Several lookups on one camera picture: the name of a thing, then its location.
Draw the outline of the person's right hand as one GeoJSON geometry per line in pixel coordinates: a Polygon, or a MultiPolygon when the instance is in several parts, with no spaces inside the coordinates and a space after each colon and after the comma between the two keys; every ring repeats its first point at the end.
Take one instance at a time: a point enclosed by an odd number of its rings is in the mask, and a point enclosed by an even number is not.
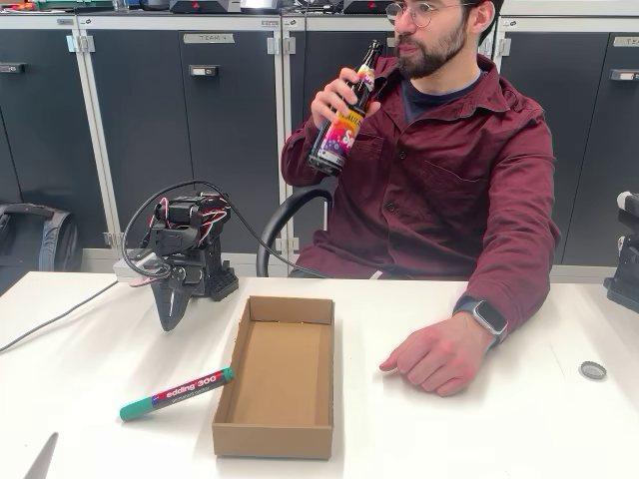
{"type": "Polygon", "coordinates": [[[314,139],[325,121],[334,124],[338,115],[349,113],[349,107],[357,100],[350,84],[359,80],[358,73],[351,68],[342,68],[338,77],[316,93],[311,102],[311,119],[308,137],[314,139]]]}

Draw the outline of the person's left hand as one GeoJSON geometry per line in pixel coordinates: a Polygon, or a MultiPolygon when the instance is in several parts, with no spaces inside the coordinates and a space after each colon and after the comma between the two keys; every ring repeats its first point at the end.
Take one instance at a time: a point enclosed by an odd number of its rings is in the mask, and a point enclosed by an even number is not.
{"type": "Polygon", "coordinates": [[[413,332],[379,369],[396,371],[426,392],[450,396],[476,377],[495,339],[470,313],[457,312],[413,332]]]}

